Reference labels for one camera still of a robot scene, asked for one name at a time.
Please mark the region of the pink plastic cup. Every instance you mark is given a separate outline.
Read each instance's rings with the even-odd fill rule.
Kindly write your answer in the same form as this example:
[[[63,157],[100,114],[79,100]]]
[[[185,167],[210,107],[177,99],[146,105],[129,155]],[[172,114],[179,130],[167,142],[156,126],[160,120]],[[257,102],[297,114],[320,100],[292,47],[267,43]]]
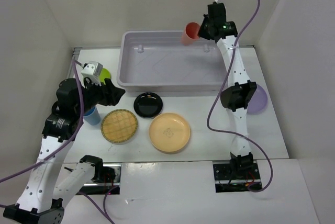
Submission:
[[[188,23],[182,33],[181,43],[185,46],[191,45],[199,39],[198,32],[200,25],[196,22]]]

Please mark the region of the green plastic plate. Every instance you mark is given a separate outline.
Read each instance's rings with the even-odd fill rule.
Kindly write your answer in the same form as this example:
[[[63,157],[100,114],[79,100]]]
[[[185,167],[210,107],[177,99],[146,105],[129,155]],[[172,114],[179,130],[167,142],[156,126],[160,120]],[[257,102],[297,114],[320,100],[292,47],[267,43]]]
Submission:
[[[99,80],[101,83],[105,84],[105,79],[111,80],[111,73],[106,68],[102,68],[101,73],[99,75]]]

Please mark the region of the blue plastic cup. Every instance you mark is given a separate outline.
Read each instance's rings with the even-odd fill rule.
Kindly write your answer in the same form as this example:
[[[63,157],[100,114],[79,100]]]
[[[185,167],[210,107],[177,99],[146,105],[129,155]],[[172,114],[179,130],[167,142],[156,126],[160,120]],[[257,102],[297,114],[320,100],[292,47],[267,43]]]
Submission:
[[[97,107],[95,106],[89,111],[87,111],[84,114],[83,119],[92,126],[99,124],[101,121],[101,117],[99,115]]]

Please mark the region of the orange plastic plate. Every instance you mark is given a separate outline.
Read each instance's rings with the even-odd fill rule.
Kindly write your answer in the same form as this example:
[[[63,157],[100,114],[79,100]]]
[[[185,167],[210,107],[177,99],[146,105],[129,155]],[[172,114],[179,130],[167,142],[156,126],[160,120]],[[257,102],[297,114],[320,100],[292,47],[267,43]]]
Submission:
[[[163,113],[156,116],[150,124],[149,138],[159,151],[177,153],[187,146],[191,138],[191,127],[184,117],[176,113]]]

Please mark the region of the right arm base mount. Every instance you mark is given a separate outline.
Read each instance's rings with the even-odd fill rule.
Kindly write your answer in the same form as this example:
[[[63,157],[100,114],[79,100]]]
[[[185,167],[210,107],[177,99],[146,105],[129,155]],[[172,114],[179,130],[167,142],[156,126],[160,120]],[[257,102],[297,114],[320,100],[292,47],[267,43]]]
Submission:
[[[216,193],[247,192],[249,189],[259,191],[262,189],[262,182],[258,165],[242,172],[233,173],[227,162],[213,163],[213,173]]]

